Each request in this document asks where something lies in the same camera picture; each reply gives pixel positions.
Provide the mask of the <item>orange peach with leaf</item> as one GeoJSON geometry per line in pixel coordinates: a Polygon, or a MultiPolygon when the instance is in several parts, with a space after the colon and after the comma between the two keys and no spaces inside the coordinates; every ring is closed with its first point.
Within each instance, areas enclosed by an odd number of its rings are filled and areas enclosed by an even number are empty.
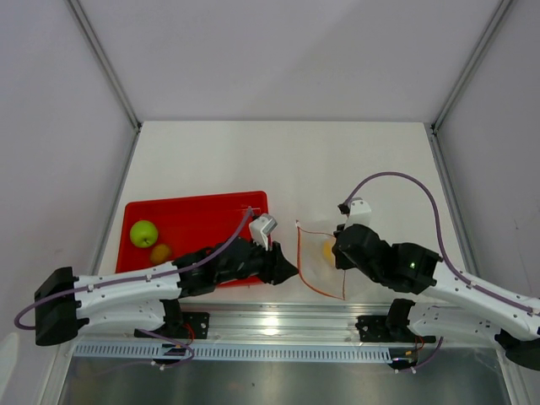
{"type": "Polygon", "coordinates": [[[333,243],[329,240],[325,241],[322,246],[323,258],[329,263],[330,266],[335,265],[335,256],[332,252],[333,243]]]}

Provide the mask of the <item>clear zip bag orange zipper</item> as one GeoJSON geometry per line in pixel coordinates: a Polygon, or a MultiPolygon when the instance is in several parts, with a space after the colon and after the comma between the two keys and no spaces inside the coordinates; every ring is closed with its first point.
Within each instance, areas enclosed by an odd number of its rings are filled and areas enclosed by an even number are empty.
{"type": "Polygon", "coordinates": [[[322,246],[329,240],[333,244],[335,237],[330,230],[306,227],[299,220],[296,227],[296,267],[305,287],[328,299],[352,302],[348,292],[347,271],[339,270],[323,258],[322,246]]]}

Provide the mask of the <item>red plastic tray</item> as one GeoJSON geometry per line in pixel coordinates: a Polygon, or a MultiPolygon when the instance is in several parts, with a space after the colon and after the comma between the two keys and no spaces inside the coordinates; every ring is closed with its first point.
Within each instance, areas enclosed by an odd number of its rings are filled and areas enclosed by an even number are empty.
{"type": "MultiPolygon", "coordinates": [[[[268,212],[267,194],[263,191],[236,192],[198,197],[169,198],[130,202],[121,227],[116,272],[128,273],[151,267],[151,248],[137,248],[129,231],[139,220],[152,222],[159,231],[158,244],[172,250],[171,261],[178,267],[201,261],[224,244],[236,231],[246,210],[255,216],[268,212]]],[[[245,224],[236,241],[218,257],[200,268],[180,274],[184,296],[206,294],[215,287],[231,284],[261,284],[257,277],[238,279],[238,269],[252,242],[249,225],[245,224]]]]}

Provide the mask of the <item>small orange peach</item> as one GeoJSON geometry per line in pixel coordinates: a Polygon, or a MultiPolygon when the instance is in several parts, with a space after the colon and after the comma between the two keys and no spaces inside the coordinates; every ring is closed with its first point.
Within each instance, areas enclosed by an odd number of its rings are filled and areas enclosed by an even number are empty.
{"type": "Polygon", "coordinates": [[[166,244],[156,245],[150,253],[149,260],[153,265],[168,262],[172,256],[171,248],[166,244]]]}

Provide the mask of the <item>green apple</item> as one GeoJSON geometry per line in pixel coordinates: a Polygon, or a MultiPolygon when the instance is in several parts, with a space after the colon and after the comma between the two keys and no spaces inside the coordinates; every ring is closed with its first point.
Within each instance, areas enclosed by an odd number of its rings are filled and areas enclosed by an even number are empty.
{"type": "Polygon", "coordinates": [[[156,226],[148,220],[139,220],[132,225],[129,231],[130,241],[137,248],[149,248],[159,238],[156,226]]]}

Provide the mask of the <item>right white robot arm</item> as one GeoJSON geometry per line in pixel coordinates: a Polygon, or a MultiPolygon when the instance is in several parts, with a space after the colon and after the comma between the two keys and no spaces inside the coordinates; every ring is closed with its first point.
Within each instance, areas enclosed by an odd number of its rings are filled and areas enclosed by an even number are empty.
{"type": "Polygon", "coordinates": [[[539,368],[539,301],[452,271],[436,252],[414,243],[389,245],[367,226],[341,225],[332,247],[336,267],[360,270],[394,292],[448,303],[395,299],[384,316],[359,316],[366,343],[433,343],[439,338],[487,343],[529,370],[539,368]]]}

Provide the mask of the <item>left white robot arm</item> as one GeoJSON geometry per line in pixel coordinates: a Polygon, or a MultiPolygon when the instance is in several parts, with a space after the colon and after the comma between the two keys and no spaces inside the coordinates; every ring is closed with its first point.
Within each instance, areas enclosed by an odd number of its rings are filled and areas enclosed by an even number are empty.
{"type": "Polygon", "coordinates": [[[240,237],[131,273],[77,277],[58,268],[35,291],[35,343],[49,347],[86,333],[203,338],[181,299],[251,277],[279,285],[298,273],[278,242],[265,249],[240,237]]]}

